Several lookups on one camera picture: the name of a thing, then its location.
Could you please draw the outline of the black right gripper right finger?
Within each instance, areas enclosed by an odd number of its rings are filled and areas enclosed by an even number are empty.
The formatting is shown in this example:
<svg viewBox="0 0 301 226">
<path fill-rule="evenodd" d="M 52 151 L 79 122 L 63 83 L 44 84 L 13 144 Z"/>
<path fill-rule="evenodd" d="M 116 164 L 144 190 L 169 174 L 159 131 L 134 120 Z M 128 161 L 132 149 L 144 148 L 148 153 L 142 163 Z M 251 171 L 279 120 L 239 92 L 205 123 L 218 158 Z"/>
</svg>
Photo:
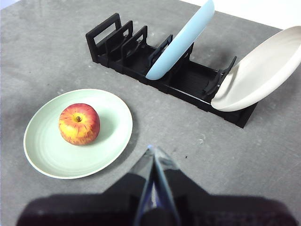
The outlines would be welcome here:
<svg viewBox="0 0 301 226">
<path fill-rule="evenodd" d="M 148 147 L 153 161 L 155 206 L 181 226 L 297 226 L 281 202 L 259 196 L 213 195 L 185 175 L 158 147 Z"/>
</svg>

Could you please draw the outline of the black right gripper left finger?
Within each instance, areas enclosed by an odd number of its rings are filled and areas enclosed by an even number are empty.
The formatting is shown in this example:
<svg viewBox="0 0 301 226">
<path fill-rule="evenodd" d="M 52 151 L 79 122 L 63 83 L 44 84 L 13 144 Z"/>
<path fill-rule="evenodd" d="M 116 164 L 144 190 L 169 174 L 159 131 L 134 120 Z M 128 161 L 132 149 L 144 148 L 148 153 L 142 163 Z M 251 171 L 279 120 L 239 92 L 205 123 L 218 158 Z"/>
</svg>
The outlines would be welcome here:
<svg viewBox="0 0 301 226">
<path fill-rule="evenodd" d="M 147 206 L 152 190 L 154 147 L 101 194 L 54 194 L 31 201 L 18 226 L 132 226 Z"/>
</svg>

